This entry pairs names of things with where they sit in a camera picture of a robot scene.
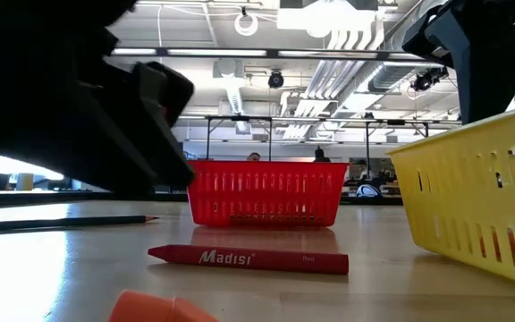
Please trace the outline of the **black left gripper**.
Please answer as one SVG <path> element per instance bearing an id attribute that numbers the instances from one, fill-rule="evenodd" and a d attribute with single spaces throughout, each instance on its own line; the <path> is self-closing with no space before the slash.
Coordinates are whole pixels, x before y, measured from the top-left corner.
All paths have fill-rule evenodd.
<path id="1" fill-rule="evenodd" d="M 158 104 L 165 76 L 146 65 L 79 69 L 77 49 L 71 32 L 0 38 L 0 155 L 119 193 L 190 184 Z"/>

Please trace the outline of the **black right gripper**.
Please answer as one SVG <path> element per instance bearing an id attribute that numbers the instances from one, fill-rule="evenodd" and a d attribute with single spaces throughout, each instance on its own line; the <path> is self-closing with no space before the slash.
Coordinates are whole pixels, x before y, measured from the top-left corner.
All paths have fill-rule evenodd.
<path id="1" fill-rule="evenodd" d="M 456 56 L 462 122 L 504 112 L 515 96 L 515 0 L 450 0 L 433 6 L 405 32 L 402 49 L 453 67 L 440 39 L 443 17 L 446 30 L 464 30 L 467 40 Z"/>

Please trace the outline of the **dark green pencil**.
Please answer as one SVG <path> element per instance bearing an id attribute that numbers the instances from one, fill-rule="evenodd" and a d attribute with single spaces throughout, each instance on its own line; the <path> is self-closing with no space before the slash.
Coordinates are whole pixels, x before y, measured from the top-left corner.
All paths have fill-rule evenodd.
<path id="1" fill-rule="evenodd" d="M 56 227 L 145 224 L 153 220 L 157 220 L 157 216 L 97 216 L 0 221 L 0 232 Z"/>

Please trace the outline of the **orange eraser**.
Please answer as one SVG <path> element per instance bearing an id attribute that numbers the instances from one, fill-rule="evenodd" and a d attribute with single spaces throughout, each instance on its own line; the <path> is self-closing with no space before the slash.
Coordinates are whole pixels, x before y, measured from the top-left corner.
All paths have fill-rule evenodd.
<path id="1" fill-rule="evenodd" d="M 209 313 L 181 298 L 162 298 L 125 290 L 108 322 L 218 322 Z"/>

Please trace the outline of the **red crayon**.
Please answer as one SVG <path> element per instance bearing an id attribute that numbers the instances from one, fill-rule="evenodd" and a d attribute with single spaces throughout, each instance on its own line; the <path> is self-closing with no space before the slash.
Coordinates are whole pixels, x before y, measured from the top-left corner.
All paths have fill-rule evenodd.
<path id="1" fill-rule="evenodd" d="M 341 253 L 168 244 L 150 248 L 147 254 L 184 265 L 328 275 L 349 273 L 349 258 Z"/>

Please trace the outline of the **black ceiling projector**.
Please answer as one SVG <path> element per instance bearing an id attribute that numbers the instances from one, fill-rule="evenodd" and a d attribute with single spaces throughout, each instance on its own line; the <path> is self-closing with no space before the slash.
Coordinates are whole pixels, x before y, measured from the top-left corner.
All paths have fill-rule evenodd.
<path id="1" fill-rule="evenodd" d="M 418 73 L 415 80 L 411 82 L 410 87 L 416 92 L 427 91 L 440 80 L 443 80 L 448 76 L 449 71 L 447 67 L 429 68 Z"/>

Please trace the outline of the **long ceiling light bar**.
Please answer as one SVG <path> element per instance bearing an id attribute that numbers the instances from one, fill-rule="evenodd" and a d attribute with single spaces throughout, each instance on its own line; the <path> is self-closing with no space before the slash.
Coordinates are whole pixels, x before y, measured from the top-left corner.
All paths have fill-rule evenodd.
<path id="1" fill-rule="evenodd" d="M 303 60 L 351 60 L 379 62 L 424 62 L 424 59 L 404 52 L 381 50 L 327 50 L 226 47 L 118 47 L 112 56 L 181 57 L 181 58 L 255 58 Z"/>

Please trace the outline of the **black overhead rack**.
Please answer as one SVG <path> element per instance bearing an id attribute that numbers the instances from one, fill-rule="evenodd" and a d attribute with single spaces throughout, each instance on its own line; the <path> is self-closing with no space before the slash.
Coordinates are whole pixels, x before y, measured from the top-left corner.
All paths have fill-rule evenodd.
<path id="1" fill-rule="evenodd" d="M 256 123 L 264 129 L 268 145 L 273 144 L 326 144 L 364 145 L 366 156 L 370 156 L 370 146 L 378 145 L 372 135 L 379 131 L 391 136 L 397 130 L 413 129 L 418 136 L 426 138 L 432 130 L 447 131 L 461 125 L 460 121 L 433 119 L 370 119 L 370 118 L 323 118 L 323 117 L 272 117 L 257 115 L 186 115 L 180 121 L 204 121 L 207 124 L 207 137 L 203 140 L 206 151 L 213 141 L 211 132 L 222 123 Z"/>

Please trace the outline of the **large window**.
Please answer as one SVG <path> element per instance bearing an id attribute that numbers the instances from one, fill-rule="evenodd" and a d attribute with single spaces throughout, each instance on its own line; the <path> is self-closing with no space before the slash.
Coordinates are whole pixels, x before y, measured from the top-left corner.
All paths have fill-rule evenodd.
<path id="1" fill-rule="evenodd" d="M 34 174 L 33 191 L 68 191 L 79 184 L 73 180 L 44 167 L 0 156 L 0 191 L 17 191 L 16 178 L 19 173 Z"/>

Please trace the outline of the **yellow plastic bin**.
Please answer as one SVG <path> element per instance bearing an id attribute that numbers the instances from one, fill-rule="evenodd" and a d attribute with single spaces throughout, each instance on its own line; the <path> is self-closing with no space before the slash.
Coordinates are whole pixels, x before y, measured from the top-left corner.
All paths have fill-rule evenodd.
<path id="1" fill-rule="evenodd" d="M 388 154 L 414 243 L 515 281 L 515 110 Z"/>

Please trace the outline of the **red plastic bin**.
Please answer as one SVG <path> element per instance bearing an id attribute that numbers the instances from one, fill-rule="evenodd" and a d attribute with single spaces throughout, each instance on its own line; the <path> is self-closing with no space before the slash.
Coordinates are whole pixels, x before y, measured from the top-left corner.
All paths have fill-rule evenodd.
<path id="1" fill-rule="evenodd" d="M 206 226 L 334 224 L 345 163 L 191 160 L 193 221 Z"/>

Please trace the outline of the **black and white ball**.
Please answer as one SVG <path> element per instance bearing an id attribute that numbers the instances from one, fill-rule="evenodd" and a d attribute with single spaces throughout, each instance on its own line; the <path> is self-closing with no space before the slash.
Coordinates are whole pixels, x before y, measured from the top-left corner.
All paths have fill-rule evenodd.
<path id="1" fill-rule="evenodd" d="M 381 198 L 379 189 L 371 184 L 361 184 L 356 190 L 357 198 Z"/>

